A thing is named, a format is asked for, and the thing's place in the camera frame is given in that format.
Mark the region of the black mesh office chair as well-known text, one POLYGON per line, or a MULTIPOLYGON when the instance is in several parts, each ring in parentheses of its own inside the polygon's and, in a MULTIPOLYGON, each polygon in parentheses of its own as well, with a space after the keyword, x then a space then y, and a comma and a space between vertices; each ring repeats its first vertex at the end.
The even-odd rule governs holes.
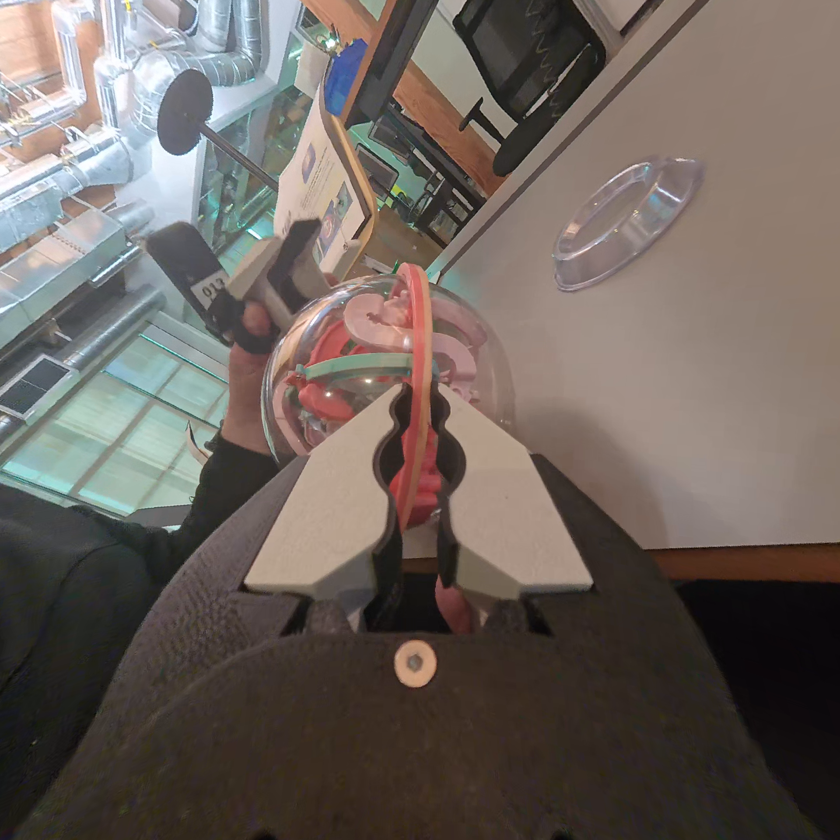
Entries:
POLYGON ((479 98, 458 130, 475 123, 496 140, 492 170, 505 177, 600 74, 606 48, 572 1, 468 1, 453 26, 490 95, 516 122, 503 136, 479 98))

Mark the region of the blue plastic object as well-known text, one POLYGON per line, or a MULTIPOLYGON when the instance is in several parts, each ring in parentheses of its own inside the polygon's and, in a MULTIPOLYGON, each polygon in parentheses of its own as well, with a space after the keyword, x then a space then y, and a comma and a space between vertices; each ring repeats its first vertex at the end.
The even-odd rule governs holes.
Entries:
POLYGON ((325 109, 337 118, 350 97, 367 47, 362 38, 355 38, 331 58, 322 91, 325 109))

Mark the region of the white printed poster board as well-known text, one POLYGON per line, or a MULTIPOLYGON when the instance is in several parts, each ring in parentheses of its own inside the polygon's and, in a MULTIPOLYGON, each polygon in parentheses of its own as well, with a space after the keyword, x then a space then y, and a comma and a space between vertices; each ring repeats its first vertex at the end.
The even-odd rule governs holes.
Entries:
POLYGON ((280 174, 273 234, 288 237, 293 223, 320 225, 312 247, 320 269, 342 280, 364 254, 379 216, 371 183, 341 120, 317 89, 298 147, 280 174))

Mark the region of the black round disc stand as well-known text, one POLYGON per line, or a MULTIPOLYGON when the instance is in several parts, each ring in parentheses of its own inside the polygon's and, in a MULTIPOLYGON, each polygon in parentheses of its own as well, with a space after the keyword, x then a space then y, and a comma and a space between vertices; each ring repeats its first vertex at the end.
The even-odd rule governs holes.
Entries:
POLYGON ((278 194, 276 178, 265 172, 238 148, 209 128, 214 108, 210 80, 195 69, 180 73, 166 89, 156 123, 156 135, 162 149, 173 156, 184 156, 197 147, 201 139, 222 151, 243 166, 263 186, 278 194))

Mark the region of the clear maze ball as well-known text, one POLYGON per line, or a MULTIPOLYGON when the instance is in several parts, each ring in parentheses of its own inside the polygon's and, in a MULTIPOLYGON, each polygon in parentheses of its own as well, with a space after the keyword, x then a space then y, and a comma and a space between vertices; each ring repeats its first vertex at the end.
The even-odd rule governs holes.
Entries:
MULTIPOLYGON (((269 451, 284 466, 309 455, 394 385, 410 382, 409 266, 345 282, 302 309, 269 358, 261 408, 269 451)), ((434 378, 513 434, 515 392, 501 342, 454 292, 429 287, 434 378)))

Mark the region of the silver ventilation duct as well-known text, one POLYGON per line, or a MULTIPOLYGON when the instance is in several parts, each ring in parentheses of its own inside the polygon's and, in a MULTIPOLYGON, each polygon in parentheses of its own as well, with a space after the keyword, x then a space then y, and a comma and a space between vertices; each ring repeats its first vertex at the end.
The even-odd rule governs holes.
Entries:
POLYGON ((268 2, 184 5, 185 29, 166 23, 173 2, 2 2, 2 329, 115 274, 163 285, 140 249, 173 222, 207 238, 243 224, 244 168, 205 140, 166 154, 162 102, 199 71, 215 128, 246 150, 286 36, 268 2))

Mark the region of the person's left hand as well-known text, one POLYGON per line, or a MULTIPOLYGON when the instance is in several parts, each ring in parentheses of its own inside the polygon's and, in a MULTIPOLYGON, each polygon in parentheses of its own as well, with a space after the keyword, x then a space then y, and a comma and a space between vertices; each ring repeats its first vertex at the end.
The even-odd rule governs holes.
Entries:
POLYGON ((228 402, 220 435, 226 442, 252 453, 270 455, 264 430, 261 399, 271 350, 251 353, 257 343, 269 342, 272 321, 265 307, 257 302, 245 305, 240 332, 247 334, 246 347, 234 343, 228 356, 228 402))

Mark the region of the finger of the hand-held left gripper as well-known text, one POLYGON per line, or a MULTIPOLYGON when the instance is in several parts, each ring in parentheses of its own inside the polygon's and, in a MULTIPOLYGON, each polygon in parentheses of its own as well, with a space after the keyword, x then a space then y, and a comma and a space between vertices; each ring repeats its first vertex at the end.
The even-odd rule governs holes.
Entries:
POLYGON ((302 309, 331 289, 314 254, 321 225, 317 218, 297 220, 280 244, 272 288, 287 309, 302 309))
POLYGON ((257 302, 267 310, 276 335, 283 338, 295 320, 296 292, 284 240, 263 238, 247 253, 232 275, 232 297, 257 302))

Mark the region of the wooden desk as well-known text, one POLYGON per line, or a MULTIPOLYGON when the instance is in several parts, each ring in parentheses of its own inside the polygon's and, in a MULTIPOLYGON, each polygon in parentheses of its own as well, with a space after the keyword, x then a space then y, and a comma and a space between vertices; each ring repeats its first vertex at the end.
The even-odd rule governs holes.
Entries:
MULTIPOLYGON (((414 2, 385 2, 379 17, 359 1, 304 1, 302 4, 341 36, 362 38, 374 49, 384 44, 387 26, 397 20, 402 6, 411 7, 414 2)), ((491 196, 504 182, 492 168, 495 152, 474 129, 459 130, 461 114, 411 60, 396 83, 393 97, 478 185, 485 197, 491 196)))

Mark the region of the clear plastic ball stand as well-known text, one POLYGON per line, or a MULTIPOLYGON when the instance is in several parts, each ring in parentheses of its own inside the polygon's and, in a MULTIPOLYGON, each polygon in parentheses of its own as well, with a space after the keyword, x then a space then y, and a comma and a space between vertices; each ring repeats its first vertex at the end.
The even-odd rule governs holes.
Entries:
POLYGON ((653 156, 615 174, 579 205, 555 240, 558 290, 593 287, 649 250, 699 192, 706 171, 698 159, 653 156))

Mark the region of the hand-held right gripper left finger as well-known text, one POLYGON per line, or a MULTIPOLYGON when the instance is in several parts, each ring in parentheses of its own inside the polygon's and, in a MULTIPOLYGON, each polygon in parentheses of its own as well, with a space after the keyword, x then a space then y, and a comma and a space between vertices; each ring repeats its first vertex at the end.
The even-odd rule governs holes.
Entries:
POLYGON ((403 461, 405 387, 393 387, 312 450, 245 576, 245 588, 335 601, 359 621, 403 589, 391 473, 403 461))

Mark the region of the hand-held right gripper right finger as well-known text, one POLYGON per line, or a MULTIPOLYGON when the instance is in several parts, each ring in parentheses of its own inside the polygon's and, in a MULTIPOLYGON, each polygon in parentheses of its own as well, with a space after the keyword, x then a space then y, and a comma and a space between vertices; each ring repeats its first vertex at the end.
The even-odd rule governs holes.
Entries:
POLYGON ((437 573, 483 624, 499 602, 588 592, 593 578, 530 452, 448 387, 430 395, 442 477, 437 573))

